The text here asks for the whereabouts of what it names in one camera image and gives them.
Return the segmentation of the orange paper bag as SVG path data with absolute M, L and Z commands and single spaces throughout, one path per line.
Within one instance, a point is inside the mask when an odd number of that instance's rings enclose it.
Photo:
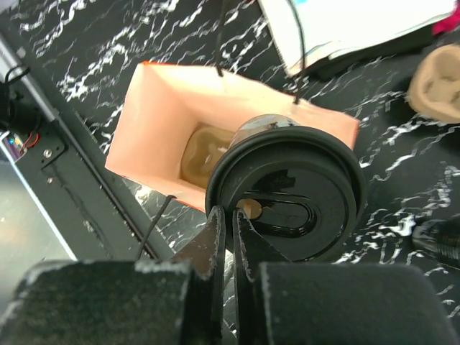
M 221 59 L 222 54 L 216 52 L 213 67 L 138 64 L 126 93 L 106 168 L 206 212 L 207 188 L 190 184 L 180 173 L 185 147 L 199 127 L 218 127 L 235 133 L 251 118 L 280 114 L 302 127 L 336 137 L 353 151 L 359 128 L 356 119 L 314 106 L 300 94 L 281 93 L 229 73 L 222 68 Z M 248 200 L 238 202 L 237 210 L 245 212 L 250 221 L 262 212 L 258 203 Z M 228 249 L 234 248 L 232 216 L 227 218 L 225 214 Z

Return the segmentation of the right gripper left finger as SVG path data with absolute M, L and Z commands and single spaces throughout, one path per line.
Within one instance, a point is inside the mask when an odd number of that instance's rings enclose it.
M 3 344 L 220 344 L 226 222 L 159 262 L 51 261 L 30 269 L 1 317 Z

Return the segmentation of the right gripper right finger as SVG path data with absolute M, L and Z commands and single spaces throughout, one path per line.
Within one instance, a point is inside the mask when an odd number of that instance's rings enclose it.
M 457 344 L 432 284 L 403 264 L 294 263 L 232 216 L 240 344 Z

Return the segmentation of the black cup lid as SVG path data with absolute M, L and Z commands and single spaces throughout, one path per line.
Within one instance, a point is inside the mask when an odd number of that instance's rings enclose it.
M 353 151 L 306 126 L 253 134 L 232 146 L 208 182 L 205 210 L 231 218 L 240 201 L 258 203 L 254 230 L 293 262 L 326 262 L 357 227 L 366 179 Z

